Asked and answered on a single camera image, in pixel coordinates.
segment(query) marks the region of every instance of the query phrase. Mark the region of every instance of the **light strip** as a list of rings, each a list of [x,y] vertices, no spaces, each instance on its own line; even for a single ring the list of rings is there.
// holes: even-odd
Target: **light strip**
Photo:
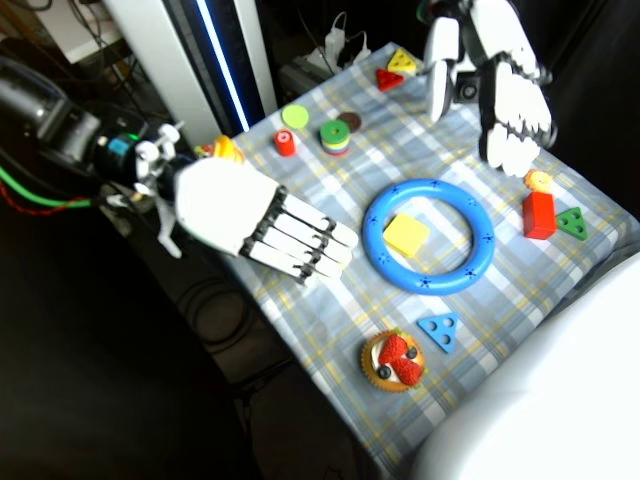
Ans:
[[[224,57],[224,52],[222,51],[222,46],[220,45],[218,34],[216,33],[216,29],[213,26],[211,12],[209,12],[209,7],[207,6],[207,2],[205,0],[197,0],[197,4],[198,10],[200,10],[200,15],[204,20],[204,26],[207,29],[207,33],[209,34],[209,39],[211,40],[213,51],[216,54],[218,64],[220,65],[220,69],[222,70],[222,76],[224,77],[224,81],[226,82],[229,93],[231,94],[231,100],[233,100],[233,105],[236,107],[238,119],[242,124],[242,129],[245,132],[248,132],[249,124],[247,123],[247,118],[244,115],[242,103],[240,102],[240,98],[238,97],[238,92],[236,91],[236,86],[233,83],[233,78],[231,78],[231,72],[229,71],[227,60]]]

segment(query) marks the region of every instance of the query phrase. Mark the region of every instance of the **red wire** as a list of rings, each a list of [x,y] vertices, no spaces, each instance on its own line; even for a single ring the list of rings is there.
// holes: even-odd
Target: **red wire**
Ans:
[[[7,192],[7,189],[4,186],[4,183],[2,182],[0,182],[0,193],[2,193],[2,196],[7,201],[10,207],[14,208],[20,213],[24,213],[26,215],[33,215],[33,216],[53,215],[54,213],[59,213],[66,210],[67,208],[69,208],[69,205],[77,202],[78,200],[85,200],[84,198],[74,198],[73,200],[69,200],[68,202],[64,203],[63,205],[60,205],[59,207],[51,208],[48,210],[32,210],[30,208],[25,208],[21,205],[18,205],[13,200],[13,198],[11,198],[11,196],[9,195],[9,192]]]

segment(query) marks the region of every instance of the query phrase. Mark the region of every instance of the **triangle block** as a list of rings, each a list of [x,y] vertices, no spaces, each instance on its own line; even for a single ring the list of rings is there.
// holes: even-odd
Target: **triangle block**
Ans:
[[[427,317],[418,320],[418,327],[446,353],[451,353],[456,342],[456,328],[458,328],[459,318],[457,313]]]
[[[417,66],[411,55],[399,48],[389,60],[387,70],[390,72],[416,73]]]
[[[402,75],[388,72],[382,68],[376,70],[376,78],[378,79],[378,88],[381,92],[391,90],[404,82],[404,77]]]
[[[578,240],[585,241],[587,239],[587,226],[584,223],[580,207],[575,207],[556,215],[556,224],[558,230],[568,233]]]

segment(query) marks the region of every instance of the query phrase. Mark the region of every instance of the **white robotic hand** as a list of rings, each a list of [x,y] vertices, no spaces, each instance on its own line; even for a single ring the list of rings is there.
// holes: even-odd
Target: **white robotic hand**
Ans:
[[[452,101],[478,102],[480,153],[507,175],[524,176],[556,128],[537,63],[508,0],[436,0],[425,47],[427,112],[435,122]]]
[[[287,193],[248,163],[210,157],[175,179],[175,212],[196,239],[222,252],[244,255],[304,283],[338,278],[358,235]]]

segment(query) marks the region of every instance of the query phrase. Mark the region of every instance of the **blueberry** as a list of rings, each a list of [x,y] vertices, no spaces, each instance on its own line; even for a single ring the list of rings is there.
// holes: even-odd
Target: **blueberry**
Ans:
[[[378,367],[378,376],[383,380],[386,380],[391,376],[391,369],[386,365],[381,365]]]

